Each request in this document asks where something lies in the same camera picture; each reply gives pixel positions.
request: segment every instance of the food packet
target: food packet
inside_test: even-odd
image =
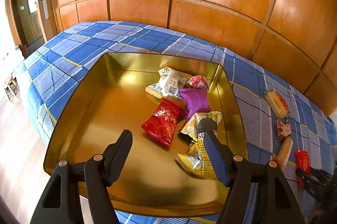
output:
[[[310,168],[310,161],[309,161],[309,154],[306,151],[302,150],[296,150],[294,151],[295,157],[296,157],[296,165],[297,168],[301,168],[303,171],[305,171],[308,175],[311,174],[311,168]],[[298,180],[298,187],[303,188],[304,182],[301,177],[297,177]]]
[[[277,120],[277,140],[281,141],[291,134],[290,122],[287,117]]]
[[[281,148],[276,156],[276,162],[279,164],[281,170],[284,170],[288,163],[293,143],[293,140],[289,136],[282,142]]]
[[[165,67],[158,70],[160,79],[158,83],[151,84],[145,88],[145,91],[157,98],[160,96],[173,96],[182,100],[179,89],[192,77],[191,75]]]
[[[142,124],[147,134],[166,146],[170,146],[179,117],[185,117],[186,110],[167,99],[161,99],[157,109]]]
[[[183,129],[180,130],[180,132],[189,135],[194,141],[198,141],[198,124],[201,119],[206,117],[216,121],[216,124],[219,125],[222,114],[218,111],[211,111],[209,113],[195,113],[185,124]]]
[[[275,91],[267,91],[266,89],[263,91],[267,102],[278,119],[282,119],[290,113],[287,103],[279,93],[276,93]]]
[[[202,75],[193,76],[185,83],[184,88],[208,88],[207,79]]]
[[[217,136],[218,124],[215,120],[205,117],[198,121],[198,140],[193,143],[186,155],[178,153],[176,161],[189,174],[202,179],[217,179],[211,161],[203,145],[203,136],[207,131],[213,131]]]
[[[179,93],[187,104],[186,120],[189,120],[197,112],[211,111],[207,101],[207,88],[183,88],[179,89]]]

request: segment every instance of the barcode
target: barcode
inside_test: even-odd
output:
[[[157,91],[161,91],[161,86],[157,85],[157,84],[153,84],[150,86],[152,89],[157,90]]]
[[[174,87],[172,85],[170,85],[169,89],[167,90],[167,92],[172,94],[172,95],[175,95],[177,91],[178,91],[178,88]]]

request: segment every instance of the beige snack stick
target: beige snack stick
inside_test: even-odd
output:
[[[279,164],[281,170],[284,170],[285,166],[288,163],[290,153],[292,151],[293,143],[294,143],[293,140],[289,136],[283,140],[281,148],[276,157],[276,161]]]

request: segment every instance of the wooden wall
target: wooden wall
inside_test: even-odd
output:
[[[315,102],[337,107],[337,0],[58,0],[60,30],[128,20],[178,30],[248,58]]]

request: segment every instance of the plaid tablecloth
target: plaid tablecloth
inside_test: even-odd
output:
[[[107,52],[152,52],[221,64],[240,108],[249,161],[255,163],[267,163],[281,145],[276,136],[276,117],[263,94],[264,89],[276,90],[291,110],[292,150],[307,151],[312,167],[332,173],[333,149],[337,144],[334,125],[294,87],[225,47],[174,30],[126,21],[79,23],[52,38],[19,67],[17,80],[21,98],[46,145],[71,94],[99,57]],[[298,189],[293,151],[284,174],[307,216],[313,199]],[[255,187],[251,189],[246,223],[250,223],[252,217]],[[122,212],[118,215],[125,224],[129,221],[139,224],[151,224],[156,220],[179,224],[194,221],[184,218],[159,220]],[[197,220],[208,222],[216,218],[208,216]]]

